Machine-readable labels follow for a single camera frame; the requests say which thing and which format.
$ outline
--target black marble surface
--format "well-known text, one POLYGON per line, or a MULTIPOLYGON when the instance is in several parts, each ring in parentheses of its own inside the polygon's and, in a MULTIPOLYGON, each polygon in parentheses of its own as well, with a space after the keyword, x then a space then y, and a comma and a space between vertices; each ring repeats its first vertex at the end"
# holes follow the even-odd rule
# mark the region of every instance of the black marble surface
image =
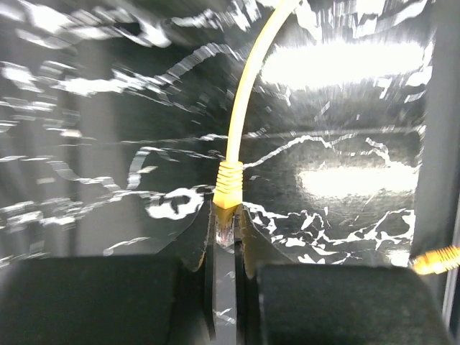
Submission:
MULTIPOLYGON (((1 260, 177 238, 212 197, 276 3, 0 2, 1 260)), ((292 259, 407 264, 432 6, 303 1, 276 37, 240 157, 253 222, 292 259)))

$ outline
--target black curved surface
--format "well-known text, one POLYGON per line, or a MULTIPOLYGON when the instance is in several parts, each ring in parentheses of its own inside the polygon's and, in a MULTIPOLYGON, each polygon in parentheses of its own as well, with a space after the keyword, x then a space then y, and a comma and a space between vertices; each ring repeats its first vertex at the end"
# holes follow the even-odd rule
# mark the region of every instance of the black curved surface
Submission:
MULTIPOLYGON (((182 236, 275 2, 0 2, 3 260, 158 253, 182 236)), ((241 160, 252 221, 290 259, 408 263, 431 2, 304 1, 275 38, 241 160)))

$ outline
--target yellow cable end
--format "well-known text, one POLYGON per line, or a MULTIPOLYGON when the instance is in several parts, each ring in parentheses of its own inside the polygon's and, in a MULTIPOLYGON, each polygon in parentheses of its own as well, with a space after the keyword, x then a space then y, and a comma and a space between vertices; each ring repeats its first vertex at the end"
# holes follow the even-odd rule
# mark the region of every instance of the yellow cable end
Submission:
POLYGON ((460 266, 460 248, 447 247, 415 258, 412 269, 419 275, 441 274, 460 266))
POLYGON ((243 163, 221 162, 213 202, 224 210, 243 203, 243 163))
POLYGON ((216 206, 216 217, 218 220, 217 230, 219 232, 219 236, 223 240, 226 240, 227 236, 229 235, 229 229, 232 229, 233 217, 235 215, 237 207, 238 206, 234 206, 231 208, 223 209, 221 207, 216 206))

